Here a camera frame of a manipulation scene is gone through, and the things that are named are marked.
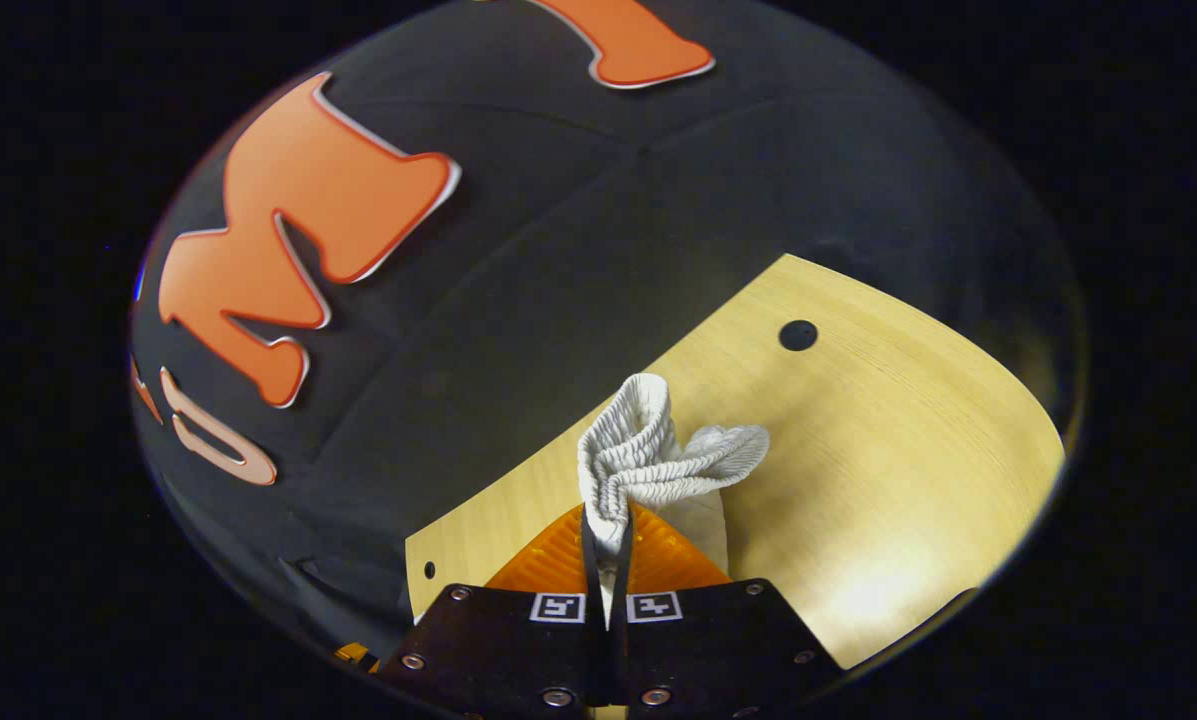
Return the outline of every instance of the hole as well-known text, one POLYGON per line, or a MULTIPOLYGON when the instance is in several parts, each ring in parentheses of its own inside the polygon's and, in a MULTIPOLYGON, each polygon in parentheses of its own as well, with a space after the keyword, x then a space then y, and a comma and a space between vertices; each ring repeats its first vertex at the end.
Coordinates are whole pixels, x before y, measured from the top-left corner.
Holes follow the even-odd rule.
POLYGON ((784 344, 786 350, 807 350, 808 347, 816 344, 818 336, 816 325, 807 321, 794 321, 780 329, 780 344, 784 344))

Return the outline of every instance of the screw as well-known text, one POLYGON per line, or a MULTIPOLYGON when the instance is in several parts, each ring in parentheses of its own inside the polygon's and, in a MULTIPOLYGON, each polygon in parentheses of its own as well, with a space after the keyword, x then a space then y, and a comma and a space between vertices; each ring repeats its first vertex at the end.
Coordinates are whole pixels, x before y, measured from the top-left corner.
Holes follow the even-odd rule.
POLYGON ((566 707, 575 700, 571 697, 571 692, 567 691, 548 691, 542 697, 548 707, 566 707))
POLYGON ((643 694, 643 704, 650 704, 651 707, 656 707, 657 704, 666 704, 666 702, 670 701, 670 697, 674 696, 672 696, 672 694, 668 692, 667 689, 652 688, 643 694))

